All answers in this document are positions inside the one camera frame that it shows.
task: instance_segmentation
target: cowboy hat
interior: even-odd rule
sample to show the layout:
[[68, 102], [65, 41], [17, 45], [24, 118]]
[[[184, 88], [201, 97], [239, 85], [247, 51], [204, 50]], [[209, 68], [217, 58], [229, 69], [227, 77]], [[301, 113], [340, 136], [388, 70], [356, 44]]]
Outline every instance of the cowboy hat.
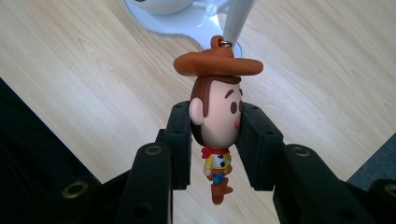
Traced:
[[212, 37], [211, 49], [189, 52], [176, 58], [174, 67], [182, 76], [253, 76], [259, 74], [263, 64], [257, 60], [235, 58], [231, 43], [221, 35]]

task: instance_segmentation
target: ear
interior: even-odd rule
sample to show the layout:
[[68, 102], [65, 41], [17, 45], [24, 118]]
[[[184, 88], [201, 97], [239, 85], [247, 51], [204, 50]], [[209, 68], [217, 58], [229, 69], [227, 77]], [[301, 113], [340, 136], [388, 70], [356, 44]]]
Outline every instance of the ear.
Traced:
[[193, 124], [199, 126], [204, 123], [204, 104], [201, 99], [195, 97], [190, 101], [189, 115]]

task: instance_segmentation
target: metal ring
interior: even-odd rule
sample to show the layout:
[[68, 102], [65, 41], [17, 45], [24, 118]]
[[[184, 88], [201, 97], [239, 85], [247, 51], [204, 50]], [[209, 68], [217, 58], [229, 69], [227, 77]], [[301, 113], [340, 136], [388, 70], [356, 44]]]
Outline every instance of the metal ring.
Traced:
[[64, 190], [62, 191], [62, 196], [64, 196], [64, 198], [66, 198], [66, 199], [77, 198], [78, 196], [85, 193], [85, 191], [87, 191], [87, 189], [88, 189], [87, 182], [78, 180], [78, 181], [71, 183], [66, 188], [64, 188]]
[[292, 151], [294, 152], [294, 154], [296, 154], [297, 156], [307, 157], [307, 156], [310, 155], [309, 151], [306, 150], [306, 149], [303, 148], [303, 147], [294, 147], [294, 148], [292, 148], [291, 150], [292, 150]]
[[396, 184], [387, 184], [385, 186], [385, 191], [396, 198]]
[[145, 150], [146, 154], [149, 154], [150, 156], [160, 154], [162, 151], [163, 151], [163, 149], [160, 147], [157, 147], [157, 146], [148, 147]]
[[233, 47], [233, 43], [231, 43], [230, 41], [226, 41], [226, 40], [221, 40], [219, 42], [220, 46], [224, 46], [226, 48], [232, 48]]

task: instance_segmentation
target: toy body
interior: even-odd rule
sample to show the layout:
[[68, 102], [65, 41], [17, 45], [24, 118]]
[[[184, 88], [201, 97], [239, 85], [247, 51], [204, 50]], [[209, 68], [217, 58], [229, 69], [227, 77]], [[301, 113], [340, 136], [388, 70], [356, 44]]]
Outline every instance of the toy body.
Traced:
[[174, 67], [183, 76], [198, 76], [191, 92], [189, 115], [195, 140], [204, 148], [204, 175], [213, 184], [212, 201], [221, 204], [231, 193], [228, 175], [231, 166], [229, 147], [239, 134], [242, 113], [240, 76], [259, 74], [263, 65], [250, 59], [235, 59], [232, 44], [216, 35], [211, 49], [190, 52], [175, 59]]

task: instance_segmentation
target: eye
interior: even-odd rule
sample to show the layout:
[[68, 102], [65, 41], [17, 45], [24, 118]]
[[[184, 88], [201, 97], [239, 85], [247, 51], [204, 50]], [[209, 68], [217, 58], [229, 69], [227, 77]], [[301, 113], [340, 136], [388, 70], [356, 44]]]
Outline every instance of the eye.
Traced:
[[236, 102], [232, 102], [231, 103], [231, 113], [236, 113], [236, 110], [238, 109], [238, 105], [236, 104]]

